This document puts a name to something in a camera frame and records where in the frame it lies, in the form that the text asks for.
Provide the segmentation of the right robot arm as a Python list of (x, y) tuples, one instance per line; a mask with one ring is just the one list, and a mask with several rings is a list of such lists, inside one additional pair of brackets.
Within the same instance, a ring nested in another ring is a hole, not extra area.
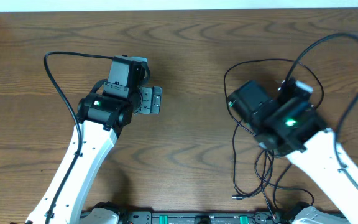
[(291, 79), (278, 92), (272, 98), (251, 80), (231, 93), (227, 104), (250, 126), (262, 149), (301, 169), (344, 215), (329, 218), (306, 208), (294, 222), (358, 223), (358, 167), (309, 102), (313, 88)]

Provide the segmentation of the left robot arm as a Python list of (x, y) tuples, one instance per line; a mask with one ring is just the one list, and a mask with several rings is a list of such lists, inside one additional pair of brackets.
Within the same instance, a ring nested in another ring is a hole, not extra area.
[(135, 114), (159, 114), (162, 88), (147, 87), (151, 72), (143, 57), (110, 57), (107, 79), (99, 80), (75, 111), (61, 88), (57, 91), (74, 120), (67, 152), (43, 199), (27, 223), (119, 223), (119, 212), (82, 209), (101, 167), (124, 126)]

